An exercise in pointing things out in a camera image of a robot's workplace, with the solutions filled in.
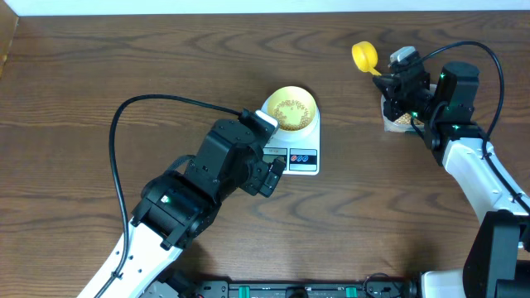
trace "wood grain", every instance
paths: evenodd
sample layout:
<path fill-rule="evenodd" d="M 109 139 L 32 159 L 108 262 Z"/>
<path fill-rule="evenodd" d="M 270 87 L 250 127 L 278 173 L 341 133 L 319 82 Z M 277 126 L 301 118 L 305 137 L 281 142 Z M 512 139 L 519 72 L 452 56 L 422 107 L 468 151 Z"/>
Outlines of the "wood grain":
<path fill-rule="evenodd" d="M 25 17 L 0 80 L 0 296 L 76 296 L 121 233 L 108 126 L 125 99 L 178 94 L 255 109 L 296 84 L 322 112 L 316 177 L 284 176 L 269 199 L 236 191 L 174 265 L 234 280 L 349 280 L 461 267 L 479 227 L 453 179 L 413 135 L 383 131 L 380 93 L 350 47 L 372 41 L 379 69 L 402 46 L 422 53 L 473 39 L 506 76 L 496 152 L 530 189 L 528 12 Z M 476 49 L 430 60 L 482 71 L 475 120 L 489 125 L 493 63 Z M 152 101 L 118 127 L 128 209 L 174 158 L 197 151 L 226 114 Z"/>

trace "black cable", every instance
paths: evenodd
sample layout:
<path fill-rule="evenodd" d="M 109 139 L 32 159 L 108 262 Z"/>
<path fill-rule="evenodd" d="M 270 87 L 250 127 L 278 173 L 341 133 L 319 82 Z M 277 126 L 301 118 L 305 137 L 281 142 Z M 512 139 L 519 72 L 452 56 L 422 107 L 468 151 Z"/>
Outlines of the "black cable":
<path fill-rule="evenodd" d="M 416 131 L 417 135 L 420 136 L 420 138 L 423 140 L 423 132 L 414 124 L 414 117 L 411 115 L 411 126 Z"/>
<path fill-rule="evenodd" d="M 497 121 L 499 120 L 500 112 L 503 109 L 503 103 L 504 103 L 504 74 L 503 74 L 503 68 L 501 67 L 499 58 L 497 58 L 496 54 L 490 48 L 488 48 L 485 44 L 482 44 L 478 41 L 459 41 L 459 42 L 456 42 L 448 46 L 442 46 L 440 49 L 433 51 L 432 53 L 424 56 L 420 60 L 417 60 L 416 62 L 413 62 L 410 65 L 404 66 L 398 71 L 398 73 L 404 70 L 407 70 L 418 63 L 422 63 L 425 60 L 432 58 L 433 56 L 435 56 L 438 53 L 441 53 L 444 50 L 449 50 L 457 46 L 478 46 L 479 48 L 485 50 L 489 54 L 491 59 L 494 61 L 495 66 L 497 67 L 497 72 L 499 73 L 499 103 L 497 104 L 497 111 L 495 111 L 494 119 L 491 121 L 488 131 L 486 132 L 486 137 L 482 139 L 482 152 L 484 154 L 484 158 L 488 162 L 489 167 L 491 168 L 491 171 L 499 178 L 499 180 L 504 185 L 504 187 L 506 187 L 510 195 L 512 195 L 513 199 L 517 201 L 528 214 L 530 214 L 530 208 L 522 199 L 523 194 L 518 194 L 512 188 L 512 186 L 506 181 L 506 179 L 504 179 L 504 177 L 500 174 L 495 164 L 489 158 L 491 153 L 488 153 L 486 151 L 486 143 L 490 139 L 491 133 L 493 132 L 493 130 L 495 129 L 495 126 L 497 125 Z"/>
<path fill-rule="evenodd" d="M 169 99 L 169 100 L 180 101 L 183 103 L 195 104 L 203 108 L 212 108 L 218 111 L 232 113 L 236 116 L 241 115 L 240 112 L 234 111 L 233 109 L 230 109 L 230 108 L 224 108 L 224 107 L 216 106 L 216 105 L 209 104 L 209 103 L 203 103 L 197 100 L 187 99 L 187 98 L 183 98 L 183 97 L 176 96 L 176 95 L 165 95 L 165 94 L 146 94 L 146 95 L 135 96 L 131 99 L 128 99 L 127 101 L 125 101 L 119 106 L 118 110 L 116 110 L 116 113 L 114 114 L 113 121 L 110 124 L 110 133 L 108 135 L 108 153 L 110 155 L 110 168 L 113 173 L 114 187 L 116 188 L 116 195 L 118 195 L 119 208 L 120 208 L 120 212 L 122 215 L 123 253 L 122 253 L 122 258 L 119 261 L 118 266 L 116 267 L 116 270 L 111 273 L 110 278 L 101 287 L 98 294 L 96 294 L 95 296 L 96 298 L 99 298 L 108 289 L 108 287 L 113 283 L 116 277 L 121 276 L 120 272 L 122 271 L 123 266 L 125 265 L 125 261 L 127 261 L 127 256 L 128 256 L 128 251 L 129 251 L 128 216 L 127 216 L 127 209 L 125 208 L 125 199 L 123 198 L 122 185 L 119 181 L 118 166 L 116 165 L 116 151 L 114 149 L 114 138 L 116 137 L 116 127 L 118 125 L 118 120 L 123 110 L 129 104 L 140 101 L 140 100 L 144 100 L 144 99 Z"/>
<path fill-rule="evenodd" d="M 382 273 L 382 272 L 377 272 L 377 273 L 374 273 L 372 274 L 371 276 L 368 276 L 366 278 L 366 280 L 364 280 L 363 282 L 363 292 L 364 294 L 366 294 L 366 296 L 370 297 L 370 298 L 375 298 L 372 294 L 370 294 L 368 292 L 368 289 L 366 287 L 366 285 L 368 284 L 368 281 L 371 280 L 372 278 L 374 278 L 375 276 L 385 276 L 385 277 L 388 277 L 390 278 L 390 276 L 388 276 L 388 274 L 386 273 Z M 394 288 L 396 288 L 396 291 L 399 293 L 397 296 L 394 296 L 394 297 L 390 297 L 390 298 L 398 298 L 398 297 L 401 297 L 402 296 L 402 291 L 403 291 L 403 287 L 399 287 L 398 285 L 396 285 L 396 283 L 394 281 L 391 281 L 392 284 L 394 285 Z"/>
<path fill-rule="evenodd" d="M 445 107 L 446 105 L 449 105 L 446 101 L 439 102 L 436 107 L 433 110 L 433 113 L 431 115 L 431 119 L 429 119 L 429 128 L 433 128 L 434 120 L 436 119 L 436 115 L 438 114 L 438 110 L 440 110 L 441 107 Z"/>

